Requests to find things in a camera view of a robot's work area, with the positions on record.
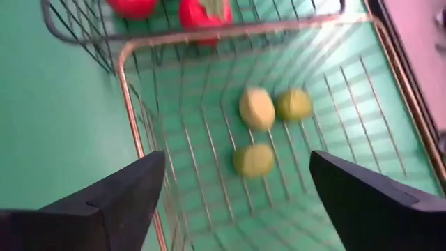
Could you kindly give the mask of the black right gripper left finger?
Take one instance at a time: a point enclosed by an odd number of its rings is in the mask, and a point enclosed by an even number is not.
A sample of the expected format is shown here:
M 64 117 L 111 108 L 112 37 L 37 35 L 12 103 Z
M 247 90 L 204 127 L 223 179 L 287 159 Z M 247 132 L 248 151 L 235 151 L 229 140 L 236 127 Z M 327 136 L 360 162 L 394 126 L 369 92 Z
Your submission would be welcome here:
M 140 250 L 160 198 L 164 151 L 154 151 L 38 210 L 1 210 L 2 250 Z

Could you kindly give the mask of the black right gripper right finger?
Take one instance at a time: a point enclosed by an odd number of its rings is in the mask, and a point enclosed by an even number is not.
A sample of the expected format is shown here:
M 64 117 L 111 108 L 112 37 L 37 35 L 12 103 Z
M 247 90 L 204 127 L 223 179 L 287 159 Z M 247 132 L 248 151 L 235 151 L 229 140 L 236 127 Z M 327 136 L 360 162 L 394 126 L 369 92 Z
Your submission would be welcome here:
M 324 151 L 309 170 L 346 250 L 445 251 L 445 199 Z

